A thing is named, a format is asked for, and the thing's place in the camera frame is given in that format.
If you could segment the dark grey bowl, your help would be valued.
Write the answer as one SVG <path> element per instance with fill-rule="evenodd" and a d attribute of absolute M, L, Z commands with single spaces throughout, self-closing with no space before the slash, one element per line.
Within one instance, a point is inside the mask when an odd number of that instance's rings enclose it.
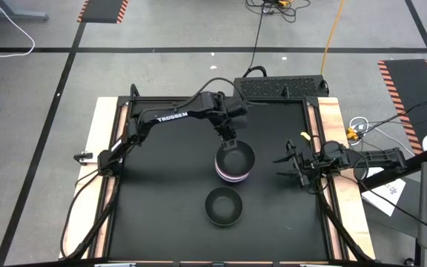
<path fill-rule="evenodd" d="M 220 146 L 215 156 L 215 165 L 231 175 L 246 173 L 256 161 L 254 150 L 248 143 L 238 139 L 236 143 L 237 147 L 231 150 L 222 150 Z"/>
<path fill-rule="evenodd" d="M 205 213 L 219 227 L 235 224 L 242 215 L 242 209 L 241 196 L 230 187 L 215 188 L 205 199 Z"/>

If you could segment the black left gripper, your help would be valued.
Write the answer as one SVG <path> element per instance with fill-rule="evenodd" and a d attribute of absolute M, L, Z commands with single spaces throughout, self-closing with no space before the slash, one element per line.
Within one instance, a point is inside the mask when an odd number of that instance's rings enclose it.
<path fill-rule="evenodd" d="M 221 149 L 229 150 L 235 149 L 237 147 L 236 143 L 236 129 L 234 122 L 232 120 L 225 120 L 216 126 L 216 131 L 221 136 L 222 144 Z"/>

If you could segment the grey table foot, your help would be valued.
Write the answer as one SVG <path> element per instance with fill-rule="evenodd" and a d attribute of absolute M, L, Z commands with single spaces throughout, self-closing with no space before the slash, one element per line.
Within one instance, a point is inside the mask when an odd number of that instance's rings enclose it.
<path fill-rule="evenodd" d="M 8 16 L 10 19 L 31 19 L 47 21 L 49 15 L 45 12 L 20 10 L 14 7 L 8 0 L 0 0 L 0 18 Z"/>

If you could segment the light wooden side board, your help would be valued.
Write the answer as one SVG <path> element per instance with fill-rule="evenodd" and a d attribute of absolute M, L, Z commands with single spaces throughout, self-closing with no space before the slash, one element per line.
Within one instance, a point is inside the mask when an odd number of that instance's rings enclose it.
<path fill-rule="evenodd" d="M 348 145 L 337 98 L 320 97 L 317 106 L 308 106 L 308 114 L 314 136 L 323 135 L 325 141 Z M 342 171 L 340 176 L 330 182 L 324 179 L 322 184 L 327 187 L 324 195 L 355 243 L 367 256 L 375 258 L 362 197 L 358 185 L 351 180 L 352 177 L 353 171 L 349 169 Z"/>
<path fill-rule="evenodd" d="M 128 113 L 116 97 L 99 97 L 96 102 L 87 143 L 83 151 L 93 153 L 96 163 L 81 165 L 75 194 L 59 241 L 60 257 L 71 254 L 84 239 L 110 199 L 115 177 L 96 174 L 97 156 L 107 150 L 123 132 Z"/>

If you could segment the black clamp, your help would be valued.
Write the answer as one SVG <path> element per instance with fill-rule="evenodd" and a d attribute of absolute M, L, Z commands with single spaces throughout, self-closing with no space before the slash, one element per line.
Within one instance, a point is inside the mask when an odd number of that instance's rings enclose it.
<path fill-rule="evenodd" d="M 75 154 L 73 156 L 74 160 L 80 165 L 86 165 L 88 163 L 96 163 L 96 159 L 93 156 L 93 153 L 82 151 L 80 154 Z"/>

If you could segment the white paper sheet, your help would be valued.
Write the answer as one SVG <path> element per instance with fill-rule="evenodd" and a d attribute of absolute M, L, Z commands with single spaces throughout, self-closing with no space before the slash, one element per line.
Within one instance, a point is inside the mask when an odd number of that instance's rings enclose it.
<path fill-rule="evenodd" d="M 391 217 L 405 186 L 406 182 L 403 179 L 396 179 L 371 191 L 365 191 L 361 195 L 366 202 Z"/>

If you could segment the black perforated computer tower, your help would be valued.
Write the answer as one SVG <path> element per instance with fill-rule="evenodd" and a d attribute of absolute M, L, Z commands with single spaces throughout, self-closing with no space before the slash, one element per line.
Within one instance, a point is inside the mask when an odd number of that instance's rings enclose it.
<path fill-rule="evenodd" d="M 290 98 L 329 95 L 328 83 L 321 75 L 245 77 L 236 78 L 234 84 L 247 97 L 283 97 L 284 87 L 289 89 Z"/>

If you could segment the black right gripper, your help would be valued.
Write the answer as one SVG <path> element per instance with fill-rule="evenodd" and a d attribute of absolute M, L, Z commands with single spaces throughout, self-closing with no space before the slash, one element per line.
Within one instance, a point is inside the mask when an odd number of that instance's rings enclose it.
<path fill-rule="evenodd" d="M 291 169 L 286 172 L 277 172 L 277 175 L 297 180 L 301 188 L 319 188 L 318 182 L 322 179 L 322 174 L 314 156 L 305 156 L 303 152 L 299 152 L 292 139 L 286 142 L 286 153 L 287 156 L 275 159 L 273 162 L 291 161 Z"/>

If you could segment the white bowl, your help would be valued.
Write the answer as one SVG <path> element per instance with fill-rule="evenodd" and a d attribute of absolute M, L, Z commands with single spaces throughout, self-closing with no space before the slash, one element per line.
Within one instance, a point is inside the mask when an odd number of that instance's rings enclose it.
<path fill-rule="evenodd" d="M 246 179 L 250 174 L 249 172 L 247 172 L 246 174 L 242 174 L 239 176 L 231 176 L 231 175 L 228 175 L 228 174 L 222 172 L 222 170 L 219 168 L 216 168 L 216 172 L 222 179 L 224 179 L 225 181 L 228 181 L 228 182 L 241 182 L 244 179 Z"/>

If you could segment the black table frame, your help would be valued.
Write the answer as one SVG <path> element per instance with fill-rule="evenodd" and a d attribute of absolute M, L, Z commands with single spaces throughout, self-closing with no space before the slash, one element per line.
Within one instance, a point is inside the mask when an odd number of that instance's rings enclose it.
<path fill-rule="evenodd" d="M 108 257 L 132 261 L 325 261 L 330 254 L 316 196 L 284 176 L 293 140 L 307 153 L 304 100 L 256 100 L 238 130 L 256 155 L 250 175 L 233 184 L 242 214 L 213 224 L 205 200 L 225 181 L 214 167 L 221 139 L 206 119 L 154 126 L 125 158 Z"/>

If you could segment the black metal bar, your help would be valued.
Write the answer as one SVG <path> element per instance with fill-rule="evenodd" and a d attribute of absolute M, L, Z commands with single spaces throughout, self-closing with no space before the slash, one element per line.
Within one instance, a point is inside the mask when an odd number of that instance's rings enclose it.
<path fill-rule="evenodd" d="M 427 162 L 427 151 L 413 156 L 405 161 L 405 167 L 399 170 L 397 169 L 385 169 L 377 174 L 374 174 L 368 178 L 365 178 L 363 182 L 359 182 L 359 189 L 361 192 L 368 191 L 373 188 L 380 187 L 386 183 L 393 182 L 396 179 L 405 177 L 409 174 L 418 172 L 421 169 L 421 165 Z"/>

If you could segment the hazard-striped black floor mat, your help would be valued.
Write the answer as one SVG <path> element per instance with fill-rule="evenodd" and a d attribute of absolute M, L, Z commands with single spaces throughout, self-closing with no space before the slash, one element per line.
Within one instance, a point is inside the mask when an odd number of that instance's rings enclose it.
<path fill-rule="evenodd" d="M 377 65 L 411 152 L 421 154 L 427 135 L 427 60 L 380 60 Z"/>
<path fill-rule="evenodd" d="M 129 0 L 85 0 L 77 21 L 121 24 L 128 4 Z"/>

